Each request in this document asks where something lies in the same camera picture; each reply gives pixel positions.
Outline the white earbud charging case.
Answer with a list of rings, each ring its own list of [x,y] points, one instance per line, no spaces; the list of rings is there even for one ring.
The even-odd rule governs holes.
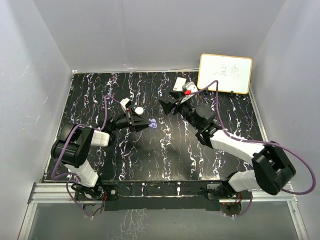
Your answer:
[[[142,107],[136,107],[134,111],[139,116],[141,116],[144,113],[144,109]]]

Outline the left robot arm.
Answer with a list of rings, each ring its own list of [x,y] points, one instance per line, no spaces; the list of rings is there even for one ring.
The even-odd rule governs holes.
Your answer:
[[[112,142],[114,131],[128,128],[139,132],[157,127],[155,119],[145,119],[131,107],[117,117],[110,117],[101,127],[93,128],[84,124],[66,124],[51,148],[51,157],[59,160],[74,176],[79,184],[86,187],[86,194],[93,200],[103,195],[103,187],[98,184],[99,176],[87,160],[90,147],[107,147]]]

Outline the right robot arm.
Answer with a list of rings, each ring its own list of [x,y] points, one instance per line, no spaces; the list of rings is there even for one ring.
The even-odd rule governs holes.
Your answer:
[[[232,134],[225,134],[215,122],[210,105],[200,103],[194,107],[190,97],[182,92],[172,91],[170,95],[174,101],[159,100],[166,115],[170,112],[180,113],[196,129],[195,136],[202,145],[231,154],[253,167],[252,170],[231,173],[220,185],[209,190],[210,194],[233,199],[242,191],[261,189],[275,196],[295,176],[293,164],[274,142],[260,144],[244,139],[237,141]]]

